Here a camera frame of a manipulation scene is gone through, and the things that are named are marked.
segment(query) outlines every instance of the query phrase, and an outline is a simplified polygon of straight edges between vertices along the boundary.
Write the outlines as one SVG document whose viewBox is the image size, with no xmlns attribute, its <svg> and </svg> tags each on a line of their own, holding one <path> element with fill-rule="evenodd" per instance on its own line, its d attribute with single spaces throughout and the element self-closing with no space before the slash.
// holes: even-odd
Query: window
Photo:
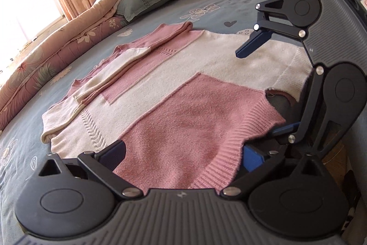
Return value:
<svg viewBox="0 0 367 245">
<path fill-rule="evenodd" d="M 0 69 L 63 17 L 58 0 L 0 0 Z"/>
</svg>

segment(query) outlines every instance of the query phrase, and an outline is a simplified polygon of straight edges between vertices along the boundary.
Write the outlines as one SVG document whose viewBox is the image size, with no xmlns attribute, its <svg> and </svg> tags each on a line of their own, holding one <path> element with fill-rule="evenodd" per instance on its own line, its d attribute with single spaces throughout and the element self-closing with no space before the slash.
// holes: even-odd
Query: black circular joint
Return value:
<svg viewBox="0 0 367 245">
<path fill-rule="evenodd" d="M 288 0 L 283 11 L 294 26 L 307 27 L 319 18 L 321 3 L 319 0 Z"/>
<path fill-rule="evenodd" d="M 305 0 L 300 0 L 296 3 L 294 10 L 297 15 L 304 16 L 310 11 L 310 4 Z"/>
<path fill-rule="evenodd" d="M 322 206 L 322 197 L 313 190 L 293 188 L 279 197 L 281 205 L 294 213 L 312 213 Z"/>
<path fill-rule="evenodd" d="M 108 188 L 65 172 L 36 177 L 25 191 L 15 204 L 15 215 L 26 231 L 44 238 L 88 233 L 102 224 L 115 207 Z"/>
<path fill-rule="evenodd" d="M 344 103 L 352 100 L 354 97 L 354 93 L 354 84 L 353 81 L 351 81 L 349 78 L 343 78 L 339 80 L 339 82 L 335 86 L 336 97 Z"/>
<path fill-rule="evenodd" d="M 83 200 L 83 195 L 76 190 L 56 189 L 42 196 L 41 206 L 50 213 L 69 213 L 79 208 Z"/>
<path fill-rule="evenodd" d="M 257 187 L 248 199 L 251 213 L 267 229 L 292 239 L 318 239 L 336 232 L 348 213 L 337 186 L 323 177 L 299 175 Z"/>
</svg>

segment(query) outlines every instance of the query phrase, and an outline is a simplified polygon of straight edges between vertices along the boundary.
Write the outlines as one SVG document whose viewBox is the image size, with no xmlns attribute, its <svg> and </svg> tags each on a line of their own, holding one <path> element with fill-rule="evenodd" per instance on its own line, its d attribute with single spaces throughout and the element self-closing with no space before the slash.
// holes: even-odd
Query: ribbed hem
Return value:
<svg viewBox="0 0 367 245">
<path fill-rule="evenodd" d="M 289 93 L 299 102 L 300 94 L 311 70 L 312 66 L 305 50 L 299 47 L 291 63 L 279 76 L 272 88 L 274 90 Z"/>
<path fill-rule="evenodd" d="M 285 119 L 271 106 L 264 93 L 261 93 L 259 102 L 253 109 L 247 113 L 243 112 L 243 115 L 246 116 L 244 120 L 235 124 L 228 132 L 228 138 L 218 154 L 194 180 L 190 189 L 215 188 L 219 192 L 228 186 L 241 163 L 244 142 L 262 137 L 275 125 L 285 123 Z"/>
</svg>

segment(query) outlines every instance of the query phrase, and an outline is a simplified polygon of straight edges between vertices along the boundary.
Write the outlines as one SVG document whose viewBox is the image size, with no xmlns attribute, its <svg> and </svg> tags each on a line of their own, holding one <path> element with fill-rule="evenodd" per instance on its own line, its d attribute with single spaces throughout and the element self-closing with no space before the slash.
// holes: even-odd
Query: sweater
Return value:
<svg viewBox="0 0 367 245">
<path fill-rule="evenodd" d="M 127 152 L 115 173 L 144 192 L 219 191 L 233 179 L 243 143 L 284 123 L 265 90 L 298 101 L 311 72 L 304 49 L 284 42 L 236 58 L 247 39 L 186 22 L 117 46 L 43 114 L 42 141 L 70 158 L 119 138 Z"/>
</svg>

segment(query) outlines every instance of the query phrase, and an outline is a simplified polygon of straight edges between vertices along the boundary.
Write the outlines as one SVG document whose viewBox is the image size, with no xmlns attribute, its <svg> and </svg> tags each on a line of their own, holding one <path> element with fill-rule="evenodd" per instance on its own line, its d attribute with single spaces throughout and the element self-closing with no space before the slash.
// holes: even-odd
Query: bed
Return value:
<svg viewBox="0 0 367 245">
<path fill-rule="evenodd" d="M 160 24 L 176 24 L 192 21 L 195 30 L 209 30 L 219 34 L 246 35 L 256 20 L 255 5 L 265 0 L 174 0 L 144 15 L 125 27 L 114 28 L 113 33 L 89 50 L 75 54 L 75 60 L 56 72 L 47 83 L 40 83 L 38 91 L 30 92 L 27 103 L 19 111 L 12 111 L 3 124 L 0 136 L 0 243 L 13 244 L 22 235 L 22 229 L 14 214 L 14 202 L 23 186 L 50 153 L 50 145 L 41 143 L 43 131 L 42 114 L 49 107 L 60 101 L 70 88 L 75 78 L 85 77 L 95 65 L 108 57 L 117 45 L 130 43 L 148 33 Z M 191 13 L 194 9 L 204 10 L 199 17 Z M 106 20 L 108 28 L 116 23 L 115 17 Z M 290 42 L 286 38 L 273 36 L 273 39 Z M 278 112 L 287 121 L 289 103 L 282 96 L 270 99 Z M 2 107 L 1 113 L 7 113 Z"/>
</svg>

